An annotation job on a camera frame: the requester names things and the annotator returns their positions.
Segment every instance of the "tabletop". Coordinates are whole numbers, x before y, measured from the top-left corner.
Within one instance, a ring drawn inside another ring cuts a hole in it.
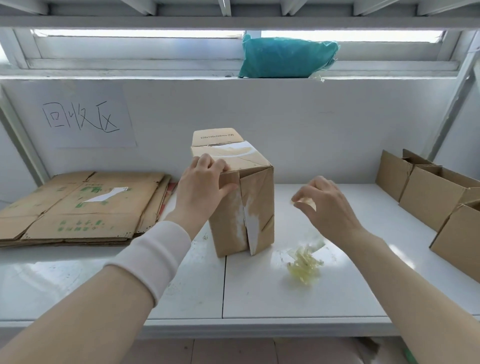
[[[314,256],[321,275],[293,280],[288,251],[321,238],[289,199],[300,185],[275,186],[275,243],[250,256],[217,258],[208,224],[152,310],[149,337],[393,335],[360,272],[332,243]],[[404,262],[480,318],[480,284],[429,250],[435,232],[373,184],[340,185],[360,222]],[[162,214],[175,206],[175,194]],[[21,329],[98,272],[119,247],[25,247],[0,251],[0,334]]]

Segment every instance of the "teal package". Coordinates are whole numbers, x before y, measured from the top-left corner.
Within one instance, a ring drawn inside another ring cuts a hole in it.
[[[240,78],[308,78],[330,67],[340,48],[337,42],[252,38],[249,34],[243,37],[242,45]]]

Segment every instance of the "forearm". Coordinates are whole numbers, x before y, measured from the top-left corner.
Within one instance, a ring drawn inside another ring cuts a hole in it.
[[[346,253],[420,364],[477,363],[480,324],[398,258],[361,234]]]
[[[0,351],[0,362],[119,363],[154,301],[127,271],[107,266]]]

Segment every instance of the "white wristband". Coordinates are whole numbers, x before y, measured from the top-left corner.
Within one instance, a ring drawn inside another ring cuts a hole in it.
[[[133,239],[105,266],[119,266],[137,277],[151,292],[156,306],[191,245],[190,236],[180,225],[161,221]]]

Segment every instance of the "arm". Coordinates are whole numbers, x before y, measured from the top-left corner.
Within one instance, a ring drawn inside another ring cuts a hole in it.
[[[420,364],[478,363],[480,323],[366,231],[333,182],[316,177],[292,201],[353,261]]]
[[[86,283],[48,310],[2,350],[0,363],[119,363],[158,302],[193,238],[221,199],[225,161],[194,158],[177,189],[177,204]]]

